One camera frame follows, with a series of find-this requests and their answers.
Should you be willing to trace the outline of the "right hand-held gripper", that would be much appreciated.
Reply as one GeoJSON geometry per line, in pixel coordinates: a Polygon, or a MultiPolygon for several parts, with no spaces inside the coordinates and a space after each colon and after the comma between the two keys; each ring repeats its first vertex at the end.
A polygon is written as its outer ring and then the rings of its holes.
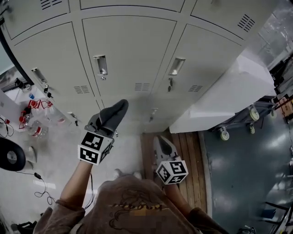
{"type": "Polygon", "coordinates": [[[155,172],[163,184],[181,183],[188,175],[188,169],[173,143],[164,136],[157,135],[153,140],[153,148],[157,163],[155,172]]]}

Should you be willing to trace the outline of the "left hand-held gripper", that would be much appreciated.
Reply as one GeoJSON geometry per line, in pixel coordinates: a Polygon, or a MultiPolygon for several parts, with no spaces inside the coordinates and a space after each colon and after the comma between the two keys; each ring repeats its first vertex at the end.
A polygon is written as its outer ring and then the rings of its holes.
{"type": "MultiPolygon", "coordinates": [[[[94,114],[89,122],[89,128],[100,128],[101,121],[99,113],[94,114]]],[[[114,139],[106,136],[82,130],[81,137],[77,145],[78,159],[93,165],[99,165],[103,159],[110,153],[113,147],[114,139]]]]}

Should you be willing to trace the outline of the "grey purple cleaning cloth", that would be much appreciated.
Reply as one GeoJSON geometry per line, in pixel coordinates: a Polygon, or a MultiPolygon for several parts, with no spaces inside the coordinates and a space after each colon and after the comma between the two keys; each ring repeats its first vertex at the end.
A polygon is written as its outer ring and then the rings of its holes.
{"type": "Polygon", "coordinates": [[[112,137],[123,120],[128,107],[128,101],[122,99],[113,106],[104,108],[99,113],[99,119],[96,121],[98,132],[104,136],[112,137]]]}

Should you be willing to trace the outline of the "person's right forearm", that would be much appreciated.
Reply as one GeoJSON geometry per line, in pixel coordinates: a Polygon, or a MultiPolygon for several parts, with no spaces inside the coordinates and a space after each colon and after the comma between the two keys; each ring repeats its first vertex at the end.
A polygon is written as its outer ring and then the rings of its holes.
{"type": "Polygon", "coordinates": [[[192,211],[192,207],[182,196],[178,186],[176,184],[166,185],[164,191],[168,199],[174,204],[174,206],[184,215],[188,216],[192,211]]]}

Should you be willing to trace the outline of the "person's left forearm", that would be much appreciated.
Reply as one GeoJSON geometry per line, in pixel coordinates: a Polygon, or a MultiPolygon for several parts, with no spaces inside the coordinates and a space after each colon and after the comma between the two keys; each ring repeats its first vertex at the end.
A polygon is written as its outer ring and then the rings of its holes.
{"type": "Polygon", "coordinates": [[[93,164],[82,160],[78,163],[61,193],[60,200],[73,206],[82,207],[92,166],[93,164]]]}

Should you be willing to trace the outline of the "wooden plank platform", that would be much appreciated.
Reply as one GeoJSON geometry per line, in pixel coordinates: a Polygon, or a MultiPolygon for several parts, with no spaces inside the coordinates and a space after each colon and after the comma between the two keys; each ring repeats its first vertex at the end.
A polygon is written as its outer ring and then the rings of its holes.
{"type": "Polygon", "coordinates": [[[181,194],[192,207],[200,207],[207,212],[206,180],[198,133],[171,134],[165,131],[140,135],[143,175],[162,187],[163,184],[155,173],[156,157],[153,149],[153,139],[156,135],[162,135],[170,140],[175,145],[179,156],[186,162],[189,174],[179,185],[181,194]]]}

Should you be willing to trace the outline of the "clear water jug red cap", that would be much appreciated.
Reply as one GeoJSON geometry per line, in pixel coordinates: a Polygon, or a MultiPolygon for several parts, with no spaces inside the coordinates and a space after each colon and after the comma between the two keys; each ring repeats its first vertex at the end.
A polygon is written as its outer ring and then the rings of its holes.
{"type": "Polygon", "coordinates": [[[51,101],[41,101],[44,115],[54,124],[63,124],[66,122],[66,117],[61,113],[51,101]]]}
{"type": "Polygon", "coordinates": [[[24,129],[32,137],[44,138],[48,133],[48,127],[43,125],[31,113],[22,111],[19,122],[19,129],[24,129]]]}
{"type": "Polygon", "coordinates": [[[42,100],[30,100],[28,107],[31,109],[31,113],[34,116],[39,116],[44,113],[44,107],[42,105],[42,100]]]}

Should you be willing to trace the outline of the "person's brown printed shirt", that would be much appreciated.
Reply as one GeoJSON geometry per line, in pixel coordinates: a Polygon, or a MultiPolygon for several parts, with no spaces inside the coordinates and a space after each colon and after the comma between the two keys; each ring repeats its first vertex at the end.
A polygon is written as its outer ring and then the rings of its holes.
{"type": "Polygon", "coordinates": [[[33,234],[228,234],[199,208],[184,215],[151,180],[132,175],[101,185],[89,213],[57,200],[33,234]]]}

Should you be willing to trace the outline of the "grey metal locker unit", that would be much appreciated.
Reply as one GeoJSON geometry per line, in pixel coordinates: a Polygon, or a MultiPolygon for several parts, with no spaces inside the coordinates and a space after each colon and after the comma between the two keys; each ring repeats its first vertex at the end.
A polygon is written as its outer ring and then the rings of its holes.
{"type": "Polygon", "coordinates": [[[220,78],[264,26],[278,0],[0,0],[0,26],[19,64],[78,127],[119,100],[129,109],[119,133],[170,127],[220,78]],[[104,16],[147,16],[176,23],[146,96],[102,98],[82,21],[104,16]],[[173,88],[168,92],[169,77],[173,88]]]}

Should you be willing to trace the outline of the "black round machine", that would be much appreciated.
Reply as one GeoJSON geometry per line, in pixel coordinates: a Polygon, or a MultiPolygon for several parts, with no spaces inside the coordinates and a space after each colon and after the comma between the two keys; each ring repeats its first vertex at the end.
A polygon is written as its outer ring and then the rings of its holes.
{"type": "Polygon", "coordinates": [[[26,157],[23,149],[6,138],[0,138],[0,168],[8,171],[21,171],[26,157]]]}

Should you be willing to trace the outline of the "black framed glass fridge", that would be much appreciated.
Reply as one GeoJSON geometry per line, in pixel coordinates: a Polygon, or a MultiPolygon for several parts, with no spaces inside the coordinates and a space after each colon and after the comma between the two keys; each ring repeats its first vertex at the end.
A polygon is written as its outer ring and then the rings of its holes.
{"type": "Polygon", "coordinates": [[[0,42],[1,45],[3,46],[6,54],[8,55],[9,59],[11,60],[11,62],[14,64],[14,66],[17,68],[17,70],[20,72],[20,74],[23,76],[23,78],[27,81],[27,83],[29,85],[34,85],[33,81],[29,78],[29,76],[26,74],[26,72],[24,71],[24,69],[22,68],[22,66],[19,64],[19,62],[17,61],[16,57],[14,56],[14,53],[11,51],[5,36],[2,32],[2,30],[0,29],[0,42]]]}

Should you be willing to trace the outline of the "white round device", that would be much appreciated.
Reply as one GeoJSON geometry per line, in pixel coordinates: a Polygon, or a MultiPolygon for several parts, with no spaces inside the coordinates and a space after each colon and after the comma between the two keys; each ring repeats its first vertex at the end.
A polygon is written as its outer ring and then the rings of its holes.
{"type": "Polygon", "coordinates": [[[245,225],[243,228],[240,228],[237,231],[237,234],[256,234],[256,230],[254,227],[249,227],[245,225]]]}

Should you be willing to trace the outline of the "cluttered metal shelf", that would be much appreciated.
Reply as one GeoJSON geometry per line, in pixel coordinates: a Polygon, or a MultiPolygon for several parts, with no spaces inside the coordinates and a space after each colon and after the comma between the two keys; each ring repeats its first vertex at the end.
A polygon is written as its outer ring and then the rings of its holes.
{"type": "Polygon", "coordinates": [[[286,59],[280,60],[279,63],[270,70],[270,74],[274,81],[274,90],[277,95],[280,94],[278,87],[284,81],[284,71],[292,58],[293,52],[286,59]]]}

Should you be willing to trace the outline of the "clear plastic sheet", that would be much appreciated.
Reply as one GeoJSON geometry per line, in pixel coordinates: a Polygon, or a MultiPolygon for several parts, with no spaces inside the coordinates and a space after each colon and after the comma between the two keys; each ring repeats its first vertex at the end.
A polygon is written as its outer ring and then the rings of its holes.
{"type": "Polygon", "coordinates": [[[265,42],[259,55],[271,69],[293,52],[293,7],[275,10],[259,35],[265,42]]]}

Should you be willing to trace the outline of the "black clamped metal rail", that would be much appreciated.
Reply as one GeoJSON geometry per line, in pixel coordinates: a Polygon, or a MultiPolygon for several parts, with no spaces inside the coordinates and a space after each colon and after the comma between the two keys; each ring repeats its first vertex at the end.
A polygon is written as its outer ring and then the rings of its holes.
{"type": "Polygon", "coordinates": [[[4,87],[1,87],[0,89],[3,91],[3,92],[8,92],[10,90],[14,90],[14,89],[17,89],[17,88],[25,88],[26,86],[30,85],[30,83],[28,83],[27,80],[20,80],[19,78],[16,78],[12,83],[4,86],[4,87]]]}

